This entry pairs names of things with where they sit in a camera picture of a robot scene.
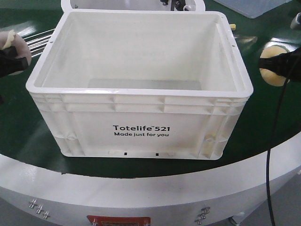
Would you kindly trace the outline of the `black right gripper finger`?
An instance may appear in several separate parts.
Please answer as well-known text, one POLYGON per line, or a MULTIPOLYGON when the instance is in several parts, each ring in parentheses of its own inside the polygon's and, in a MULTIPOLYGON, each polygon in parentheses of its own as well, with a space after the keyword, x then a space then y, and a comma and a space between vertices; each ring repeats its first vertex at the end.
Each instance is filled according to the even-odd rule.
POLYGON ((279 76, 286 76, 286 57, 284 54, 270 58, 260 58, 259 68, 268 69, 279 76))

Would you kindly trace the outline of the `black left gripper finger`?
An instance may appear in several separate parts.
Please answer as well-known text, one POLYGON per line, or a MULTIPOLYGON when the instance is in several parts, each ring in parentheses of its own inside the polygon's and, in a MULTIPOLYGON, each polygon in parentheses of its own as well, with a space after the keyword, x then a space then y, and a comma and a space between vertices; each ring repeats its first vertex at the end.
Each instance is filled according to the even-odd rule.
POLYGON ((27 58, 17 58, 17 50, 15 46, 11 46, 0 51, 0 77, 24 71, 27 69, 27 58))

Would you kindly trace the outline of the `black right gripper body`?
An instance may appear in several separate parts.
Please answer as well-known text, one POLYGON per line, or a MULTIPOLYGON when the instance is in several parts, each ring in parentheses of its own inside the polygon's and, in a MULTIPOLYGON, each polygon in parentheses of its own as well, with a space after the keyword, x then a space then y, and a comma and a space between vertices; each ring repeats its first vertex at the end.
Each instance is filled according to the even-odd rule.
MULTIPOLYGON (((290 24, 292 30, 301 30, 301 13, 293 18, 290 24)), ((297 48, 293 52, 289 52, 286 59, 286 67, 284 77, 289 78, 293 82, 301 81, 301 48, 297 48)))

